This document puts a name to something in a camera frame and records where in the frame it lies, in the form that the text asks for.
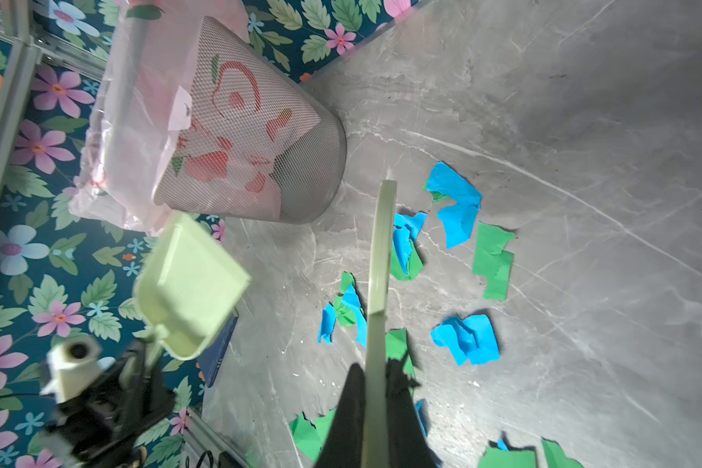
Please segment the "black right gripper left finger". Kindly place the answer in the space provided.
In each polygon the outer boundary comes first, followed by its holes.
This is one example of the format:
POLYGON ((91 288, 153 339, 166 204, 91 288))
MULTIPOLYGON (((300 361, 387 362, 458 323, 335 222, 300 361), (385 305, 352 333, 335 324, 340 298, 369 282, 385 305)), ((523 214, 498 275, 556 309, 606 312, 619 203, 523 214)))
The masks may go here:
POLYGON ((359 364, 353 364, 315 468, 361 467, 365 409, 366 376, 359 364))

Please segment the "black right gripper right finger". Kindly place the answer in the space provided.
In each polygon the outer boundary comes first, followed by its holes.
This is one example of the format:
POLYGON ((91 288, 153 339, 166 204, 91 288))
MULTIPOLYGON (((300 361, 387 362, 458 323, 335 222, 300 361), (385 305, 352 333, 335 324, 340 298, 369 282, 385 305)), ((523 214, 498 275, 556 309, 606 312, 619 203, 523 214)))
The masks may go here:
POLYGON ((411 390, 417 384, 403 372, 401 360, 386 363, 387 433, 390 467, 435 468, 421 429, 411 390))

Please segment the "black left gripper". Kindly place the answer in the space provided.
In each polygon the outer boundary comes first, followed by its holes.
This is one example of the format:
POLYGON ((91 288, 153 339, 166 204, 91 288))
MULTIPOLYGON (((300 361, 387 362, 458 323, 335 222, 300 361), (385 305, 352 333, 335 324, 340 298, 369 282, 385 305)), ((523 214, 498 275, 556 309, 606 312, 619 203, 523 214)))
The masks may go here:
POLYGON ((138 438, 167 417, 175 392, 153 345, 133 342, 87 389, 58 408, 63 462, 144 462, 138 438))

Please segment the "light green hand brush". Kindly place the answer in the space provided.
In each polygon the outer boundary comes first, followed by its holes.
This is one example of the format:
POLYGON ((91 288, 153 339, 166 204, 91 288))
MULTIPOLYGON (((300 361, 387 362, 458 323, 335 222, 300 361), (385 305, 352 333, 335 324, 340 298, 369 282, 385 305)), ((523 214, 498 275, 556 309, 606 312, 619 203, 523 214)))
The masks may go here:
POLYGON ((370 243, 363 468, 389 465, 385 328, 396 194, 396 181, 380 183, 370 243))

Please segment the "light green dustpan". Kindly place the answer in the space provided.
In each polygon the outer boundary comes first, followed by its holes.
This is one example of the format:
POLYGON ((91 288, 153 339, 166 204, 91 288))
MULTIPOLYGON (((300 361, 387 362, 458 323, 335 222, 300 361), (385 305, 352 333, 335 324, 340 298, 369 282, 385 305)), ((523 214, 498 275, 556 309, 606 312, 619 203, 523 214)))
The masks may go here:
POLYGON ((189 215, 172 214, 136 279, 149 334, 180 361, 211 346, 246 292, 248 271, 189 215))

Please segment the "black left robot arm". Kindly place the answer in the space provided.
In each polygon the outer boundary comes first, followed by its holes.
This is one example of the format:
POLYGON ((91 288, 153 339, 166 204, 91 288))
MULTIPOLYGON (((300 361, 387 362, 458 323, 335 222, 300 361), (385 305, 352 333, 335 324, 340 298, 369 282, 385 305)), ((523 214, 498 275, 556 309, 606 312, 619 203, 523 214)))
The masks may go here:
POLYGON ((40 442, 65 467, 137 467, 138 438, 167 417, 175 392, 166 386, 163 347, 136 339, 107 368, 101 347, 80 337, 53 347, 42 370, 44 396, 56 405, 40 442))

